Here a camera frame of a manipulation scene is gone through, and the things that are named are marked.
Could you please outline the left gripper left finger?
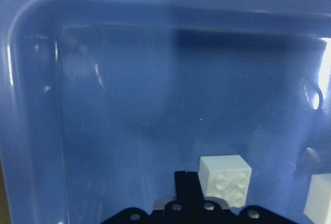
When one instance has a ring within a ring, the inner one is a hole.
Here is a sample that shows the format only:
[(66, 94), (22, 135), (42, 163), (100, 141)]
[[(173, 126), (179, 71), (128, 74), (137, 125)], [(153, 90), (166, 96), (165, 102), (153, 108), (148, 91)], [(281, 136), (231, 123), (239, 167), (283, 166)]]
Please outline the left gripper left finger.
[(185, 189), (186, 176), (185, 171), (174, 173), (175, 199), (165, 205), (162, 223), (188, 223), (189, 205)]

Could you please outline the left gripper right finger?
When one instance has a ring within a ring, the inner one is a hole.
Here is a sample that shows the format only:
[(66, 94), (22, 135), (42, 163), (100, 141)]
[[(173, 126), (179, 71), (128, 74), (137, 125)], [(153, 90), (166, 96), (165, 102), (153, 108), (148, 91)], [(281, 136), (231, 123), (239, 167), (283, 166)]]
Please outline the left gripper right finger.
[(190, 223), (230, 223), (221, 206), (205, 200), (197, 172), (187, 172)]

